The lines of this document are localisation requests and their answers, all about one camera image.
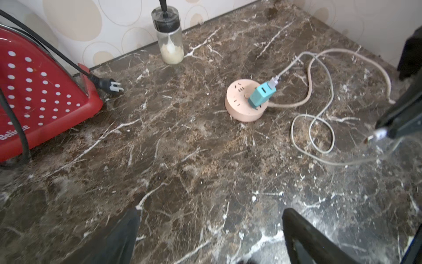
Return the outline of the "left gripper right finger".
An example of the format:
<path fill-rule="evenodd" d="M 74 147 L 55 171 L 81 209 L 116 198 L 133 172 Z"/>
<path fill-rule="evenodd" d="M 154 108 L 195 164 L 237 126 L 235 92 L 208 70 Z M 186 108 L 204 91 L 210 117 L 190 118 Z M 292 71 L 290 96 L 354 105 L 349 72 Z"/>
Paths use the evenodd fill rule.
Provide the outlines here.
<path fill-rule="evenodd" d="M 292 208 L 282 215 L 287 253 L 292 264 L 355 264 L 356 261 Z"/>

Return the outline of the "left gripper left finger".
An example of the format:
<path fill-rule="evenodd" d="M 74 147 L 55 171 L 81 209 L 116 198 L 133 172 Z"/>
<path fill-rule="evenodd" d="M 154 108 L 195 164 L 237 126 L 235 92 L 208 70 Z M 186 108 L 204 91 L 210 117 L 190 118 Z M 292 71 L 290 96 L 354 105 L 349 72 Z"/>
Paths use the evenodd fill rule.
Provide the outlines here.
<path fill-rule="evenodd" d="M 131 208 L 111 221 L 64 264 L 129 264 L 134 253 L 141 211 Z"/>

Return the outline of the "teal USB wall charger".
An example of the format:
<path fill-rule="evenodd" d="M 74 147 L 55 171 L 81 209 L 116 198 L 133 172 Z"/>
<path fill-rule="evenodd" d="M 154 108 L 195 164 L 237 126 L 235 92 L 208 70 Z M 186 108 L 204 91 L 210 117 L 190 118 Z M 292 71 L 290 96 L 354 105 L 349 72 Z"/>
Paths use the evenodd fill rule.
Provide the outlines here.
<path fill-rule="evenodd" d="M 261 84 L 248 98 L 248 103 L 253 108 L 260 107 L 267 102 L 276 92 L 276 84 L 266 82 Z"/>

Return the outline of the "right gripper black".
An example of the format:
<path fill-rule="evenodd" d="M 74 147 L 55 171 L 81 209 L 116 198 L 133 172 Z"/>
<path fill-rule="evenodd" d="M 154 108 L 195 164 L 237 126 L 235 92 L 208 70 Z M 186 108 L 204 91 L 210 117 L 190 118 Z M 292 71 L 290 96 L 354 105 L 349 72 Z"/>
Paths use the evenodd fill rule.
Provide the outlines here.
<path fill-rule="evenodd" d="M 422 27 L 404 45 L 397 71 L 399 79 L 416 75 L 408 90 L 377 121 L 375 137 L 398 139 L 422 131 Z"/>

